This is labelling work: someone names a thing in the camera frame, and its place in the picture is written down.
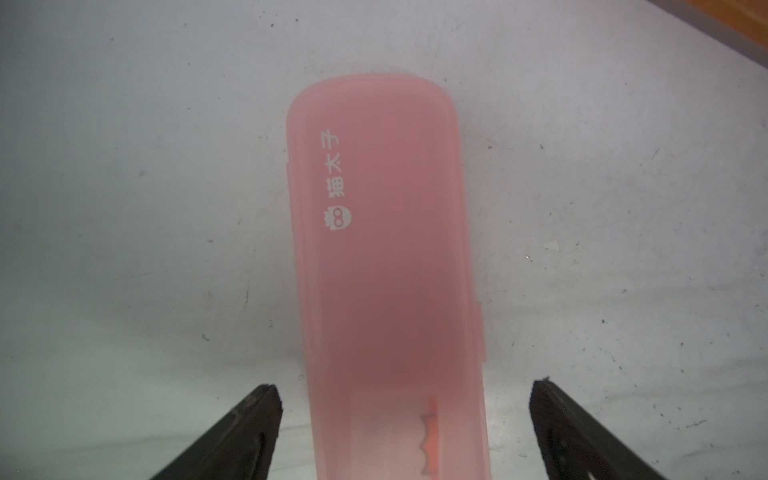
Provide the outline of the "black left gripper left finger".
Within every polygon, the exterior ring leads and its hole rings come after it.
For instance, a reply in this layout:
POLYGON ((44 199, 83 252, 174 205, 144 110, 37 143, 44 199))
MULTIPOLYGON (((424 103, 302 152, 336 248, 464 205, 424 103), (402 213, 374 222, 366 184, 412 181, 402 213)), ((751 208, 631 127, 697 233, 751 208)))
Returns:
POLYGON ((282 413, 277 387, 256 387, 153 480, 266 480, 282 413))

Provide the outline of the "pink pencil case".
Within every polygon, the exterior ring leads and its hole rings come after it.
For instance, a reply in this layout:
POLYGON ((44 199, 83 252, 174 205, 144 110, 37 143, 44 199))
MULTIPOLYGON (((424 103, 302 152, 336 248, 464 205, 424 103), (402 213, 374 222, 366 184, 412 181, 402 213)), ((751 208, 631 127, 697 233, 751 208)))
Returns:
POLYGON ((342 76, 298 95, 286 133, 318 477, 488 478, 453 102, 416 76, 342 76))

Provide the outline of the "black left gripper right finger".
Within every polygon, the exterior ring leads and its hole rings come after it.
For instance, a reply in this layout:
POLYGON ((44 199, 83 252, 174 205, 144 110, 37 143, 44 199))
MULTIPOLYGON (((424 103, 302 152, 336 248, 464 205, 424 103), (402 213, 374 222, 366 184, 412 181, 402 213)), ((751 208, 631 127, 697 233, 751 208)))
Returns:
POLYGON ((547 378, 533 383, 529 412, 550 479, 664 479, 547 378))

